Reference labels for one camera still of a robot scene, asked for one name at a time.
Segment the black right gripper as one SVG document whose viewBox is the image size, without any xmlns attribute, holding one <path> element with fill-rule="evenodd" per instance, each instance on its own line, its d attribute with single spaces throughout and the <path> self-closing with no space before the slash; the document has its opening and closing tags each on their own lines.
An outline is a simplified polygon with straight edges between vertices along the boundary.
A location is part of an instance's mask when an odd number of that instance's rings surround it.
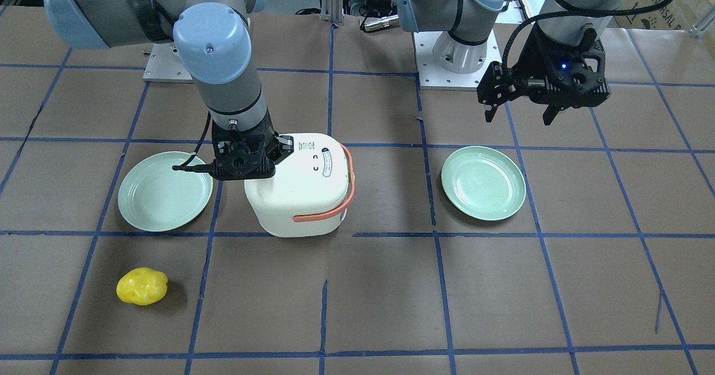
<svg viewBox="0 0 715 375">
<path fill-rule="evenodd" d="M 245 131 L 211 126 L 215 160 L 210 175 L 218 181 L 248 181 L 273 177 L 276 166 L 293 154 L 295 138 L 279 135 L 271 124 Z"/>
</svg>

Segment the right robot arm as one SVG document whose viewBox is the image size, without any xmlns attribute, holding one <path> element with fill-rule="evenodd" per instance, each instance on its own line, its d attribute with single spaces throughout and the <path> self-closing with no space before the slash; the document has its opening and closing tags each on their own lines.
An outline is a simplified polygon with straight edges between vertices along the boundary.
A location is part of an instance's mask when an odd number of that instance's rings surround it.
<svg viewBox="0 0 715 375">
<path fill-rule="evenodd" d="M 75 49 L 151 43 L 174 48 L 207 106 L 214 161 L 176 170 L 218 181 L 273 177 L 294 140 L 271 123 L 253 59 L 249 15 L 266 0 L 43 0 L 51 26 Z"/>
</svg>

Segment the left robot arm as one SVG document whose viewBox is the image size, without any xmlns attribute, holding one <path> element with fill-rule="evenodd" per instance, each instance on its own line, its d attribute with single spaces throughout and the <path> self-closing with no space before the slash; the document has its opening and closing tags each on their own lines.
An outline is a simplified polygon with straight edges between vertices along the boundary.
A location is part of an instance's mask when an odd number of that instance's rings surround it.
<svg viewBox="0 0 715 375">
<path fill-rule="evenodd" d="M 648 13 L 674 0 L 623 10 L 625 0 L 545 0 L 539 14 L 509 36 L 500 61 L 486 49 L 499 13 L 512 0 L 395 0 L 402 29 L 439 32 L 432 49 L 437 64 L 455 74 L 486 68 L 478 102 L 491 122 L 501 105 L 520 97 L 545 105 L 544 125 L 567 108 L 593 108 L 611 94 L 601 34 L 610 17 Z"/>
</svg>

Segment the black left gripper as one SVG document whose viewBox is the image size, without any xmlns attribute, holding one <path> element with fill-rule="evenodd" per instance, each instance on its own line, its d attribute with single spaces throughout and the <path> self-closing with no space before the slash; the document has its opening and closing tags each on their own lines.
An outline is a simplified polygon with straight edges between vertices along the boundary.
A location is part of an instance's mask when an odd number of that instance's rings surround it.
<svg viewBox="0 0 715 375">
<path fill-rule="evenodd" d="M 485 122 L 493 122 L 501 105 L 520 97 L 547 105 L 543 113 L 546 126 L 565 108 L 598 107 L 610 97 L 606 54 L 595 28 L 582 29 L 575 45 L 565 45 L 534 26 L 517 62 L 508 66 L 513 42 L 510 39 L 501 61 L 488 65 L 478 84 Z"/>
</svg>

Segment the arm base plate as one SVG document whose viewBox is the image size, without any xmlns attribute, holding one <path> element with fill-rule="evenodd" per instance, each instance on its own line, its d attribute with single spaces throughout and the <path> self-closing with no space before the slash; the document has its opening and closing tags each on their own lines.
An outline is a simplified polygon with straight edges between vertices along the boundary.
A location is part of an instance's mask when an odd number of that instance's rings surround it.
<svg viewBox="0 0 715 375">
<path fill-rule="evenodd" d="M 143 80 L 168 84 L 193 83 L 193 78 L 180 61 L 173 43 L 154 44 L 151 47 Z"/>
<path fill-rule="evenodd" d="M 501 60 L 493 31 L 476 46 L 436 31 L 414 33 L 413 42 L 421 89 L 475 91 L 488 65 Z"/>
</svg>

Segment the green plate near left arm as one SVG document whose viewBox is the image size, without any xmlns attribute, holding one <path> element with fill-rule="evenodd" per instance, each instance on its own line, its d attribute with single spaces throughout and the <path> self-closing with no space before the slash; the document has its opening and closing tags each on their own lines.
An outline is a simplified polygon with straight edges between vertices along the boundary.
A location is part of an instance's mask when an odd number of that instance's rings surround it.
<svg viewBox="0 0 715 375">
<path fill-rule="evenodd" d="M 526 199 L 525 177 L 517 164 L 485 146 L 467 146 L 450 153 L 442 166 L 440 182 L 452 205 L 483 221 L 515 215 Z"/>
</svg>

